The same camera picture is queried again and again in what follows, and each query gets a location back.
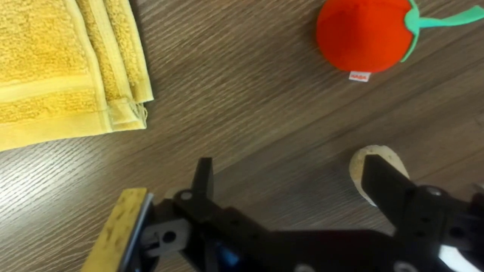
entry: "red toy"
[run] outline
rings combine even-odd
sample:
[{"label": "red toy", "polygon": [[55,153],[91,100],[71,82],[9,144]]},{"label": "red toy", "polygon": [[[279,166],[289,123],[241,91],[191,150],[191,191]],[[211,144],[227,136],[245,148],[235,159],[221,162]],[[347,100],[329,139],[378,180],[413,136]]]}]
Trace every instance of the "red toy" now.
[{"label": "red toy", "polygon": [[418,5],[409,0],[327,0],[318,18],[316,43],[339,70],[381,73],[412,55],[421,29],[483,18],[480,6],[437,20],[421,18]]}]

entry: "metal screw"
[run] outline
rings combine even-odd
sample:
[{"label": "metal screw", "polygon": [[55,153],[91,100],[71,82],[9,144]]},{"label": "metal screw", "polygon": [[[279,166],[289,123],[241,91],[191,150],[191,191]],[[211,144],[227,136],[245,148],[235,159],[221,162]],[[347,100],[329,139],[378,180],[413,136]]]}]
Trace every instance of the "metal screw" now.
[{"label": "metal screw", "polygon": [[437,189],[437,188],[427,188],[427,192],[434,195],[434,197],[440,197],[442,195],[440,189]]},{"label": "metal screw", "polygon": [[182,198],[183,201],[189,201],[189,200],[194,198],[194,194],[192,194],[192,192],[183,192],[183,194],[180,195],[180,198]]},{"label": "metal screw", "polygon": [[315,272],[315,269],[310,265],[300,263],[300,265],[297,265],[294,272]]},{"label": "metal screw", "polygon": [[415,266],[412,266],[410,263],[407,262],[397,262],[394,265],[394,271],[395,272],[419,272]]}]

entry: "wood grain surface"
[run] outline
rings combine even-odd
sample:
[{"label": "wood grain surface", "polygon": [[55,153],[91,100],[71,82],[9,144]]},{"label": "wood grain surface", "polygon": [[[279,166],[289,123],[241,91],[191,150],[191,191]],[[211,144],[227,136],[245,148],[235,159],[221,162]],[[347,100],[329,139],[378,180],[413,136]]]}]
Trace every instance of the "wood grain surface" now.
[{"label": "wood grain surface", "polygon": [[[279,230],[391,231],[348,176],[369,144],[468,200],[484,176],[483,24],[425,32],[409,62],[362,85],[315,49],[322,3],[133,2],[158,92],[150,129],[2,153],[0,271],[79,271],[123,189],[161,200],[201,156],[221,206]],[[475,3],[421,0],[433,17]],[[161,271],[189,268],[174,256]]]}]

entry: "white tag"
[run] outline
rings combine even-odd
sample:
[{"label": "white tag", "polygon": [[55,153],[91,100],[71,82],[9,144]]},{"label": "white tag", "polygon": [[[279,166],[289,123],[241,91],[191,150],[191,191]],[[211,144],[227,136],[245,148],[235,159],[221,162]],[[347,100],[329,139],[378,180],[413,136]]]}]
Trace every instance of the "white tag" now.
[{"label": "white tag", "polygon": [[350,80],[353,82],[369,82],[369,77],[372,77],[372,73],[360,73],[360,71],[350,73]]}]

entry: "folded towel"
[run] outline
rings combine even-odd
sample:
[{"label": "folded towel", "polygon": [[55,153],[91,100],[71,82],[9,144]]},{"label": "folded towel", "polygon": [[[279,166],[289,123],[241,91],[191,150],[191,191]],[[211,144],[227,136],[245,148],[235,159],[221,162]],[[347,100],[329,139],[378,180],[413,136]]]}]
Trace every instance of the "folded towel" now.
[{"label": "folded towel", "polygon": [[153,95],[127,2],[5,0],[0,29],[0,151],[146,129]]}]

